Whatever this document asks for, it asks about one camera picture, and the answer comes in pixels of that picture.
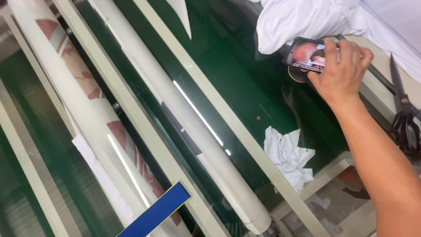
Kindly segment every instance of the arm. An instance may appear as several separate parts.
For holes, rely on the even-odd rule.
[[[377,233],[385,236],[421,235],[421,180],[402,151],[374,121],[358,89],[373,59],[367,48],[341,40],[325,40],[326,67],[309,79],[335,113],[349,149],[376,209]]]

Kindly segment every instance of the rolled fabric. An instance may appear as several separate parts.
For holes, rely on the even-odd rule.
[[[64,106],[132,210],[132,218],[117,211],[127,227],[164,194],[164,189],[46,3],[10,0],[9,5]],[[174,213],[151,236],[191,234]]]
[[[182,133],[244,225],[254,234],[265,232],[270,226],[271,218],[220,147],[223,143],[215,140],[213,131],[201,121],[116,4],[112,0],[88,0],[88,2],[104,20],[125,55]]]

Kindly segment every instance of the smartphone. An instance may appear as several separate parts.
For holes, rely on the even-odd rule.
[[[323,41],[303,37],[295,38],[288,55],[284,59],[284,64],[322,73],[325,68],[325,45]]]

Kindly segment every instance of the blue strip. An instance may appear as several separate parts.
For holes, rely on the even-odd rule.
[[[183,186],[180,183],[176,183],[132,224],[124,229],[118,237],[146,237],[189,198],[190,195]]]

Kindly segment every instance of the hand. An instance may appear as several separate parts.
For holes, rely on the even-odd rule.
[[[359,47],[355,42],[341,40],[340,62],[336,43],[325,39],[325,69],[318,74],[309,72],[308,77],[317,92],[333,107],[344,106],[349,99],[359,99],[358,90],[362,77],[373,60],[370,49]]]

